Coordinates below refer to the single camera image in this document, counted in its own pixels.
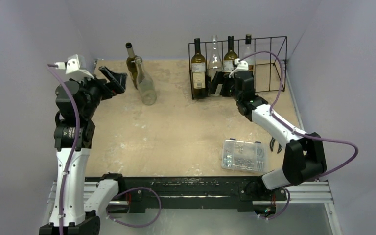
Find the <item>clear slender glass bottle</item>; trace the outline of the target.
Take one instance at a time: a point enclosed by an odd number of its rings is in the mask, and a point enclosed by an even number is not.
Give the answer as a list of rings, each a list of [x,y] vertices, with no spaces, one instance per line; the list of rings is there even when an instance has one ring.
[[[208,76],[213,80],[217,71],[222,71],[223,65],[221,56],[219,54],[218,47],[218,37],[217,35],[212,35],[211,37],[211,51],[208,61]]]

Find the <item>clear bottle black cap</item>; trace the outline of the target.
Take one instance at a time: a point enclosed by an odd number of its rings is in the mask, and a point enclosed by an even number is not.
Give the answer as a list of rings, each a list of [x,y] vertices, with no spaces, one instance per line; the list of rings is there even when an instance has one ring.
[[[248,63],[248,71],[254,75],[255,72],[255,56],[251,54],[254,53],[253,47],[252,47],[252,35],[246,34],[245,36],[245,51],[243,54],[243,58],[245,57],[245,61]]]

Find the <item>dark green bottle white label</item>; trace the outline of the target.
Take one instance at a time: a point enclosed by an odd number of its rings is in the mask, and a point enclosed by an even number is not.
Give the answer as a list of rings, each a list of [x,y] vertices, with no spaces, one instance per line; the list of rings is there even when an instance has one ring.
[[[232,72],[234,70],[234,60],[238,58],[238,55],[234,51],[234,37],[228,36],[227,53],[223,58],[223,71]]]

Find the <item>dark green wine bottle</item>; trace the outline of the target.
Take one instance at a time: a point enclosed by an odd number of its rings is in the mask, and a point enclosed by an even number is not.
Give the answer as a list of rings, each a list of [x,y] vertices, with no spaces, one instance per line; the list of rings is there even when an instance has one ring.
[[[206,84],[206,59],[201,53],[200,39],[194,39],[194,56],[191,59],[192,94],[194,99],[205,98]]]

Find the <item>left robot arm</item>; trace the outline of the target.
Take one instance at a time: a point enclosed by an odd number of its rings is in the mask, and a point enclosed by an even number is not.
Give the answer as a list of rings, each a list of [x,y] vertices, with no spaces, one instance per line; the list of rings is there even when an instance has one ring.
[[[127,74],[115,73],[105,66],[99,71],[102,79],[90,74],[80,80],[60,80],[56,88],[57,185],[52,214],[48,223],[40,227],[41,235],[97,235],[110,200],[121,200],[126,195],[122,175],[107,173],[90,197],[84,197],[85,172],[95,131],[92,117],[101,101],[126,90]]]

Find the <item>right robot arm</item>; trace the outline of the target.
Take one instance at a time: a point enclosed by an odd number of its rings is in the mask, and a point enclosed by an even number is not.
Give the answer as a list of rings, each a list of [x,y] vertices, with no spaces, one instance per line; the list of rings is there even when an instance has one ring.
[[[261,199],[274,194],[275,189],[299,185],[324,173],[327,169],[323,142],[317,133],[303,134],[299,128],[280,117],[263,97],[255,92],[254,78],[247,70],[230,75],[217,71],[211,80],[211,93],[222,86],[224,97],[236,101],[238,111],[249,121],[267,131],[284,149],[282,167],[272,170],[251,183]]]

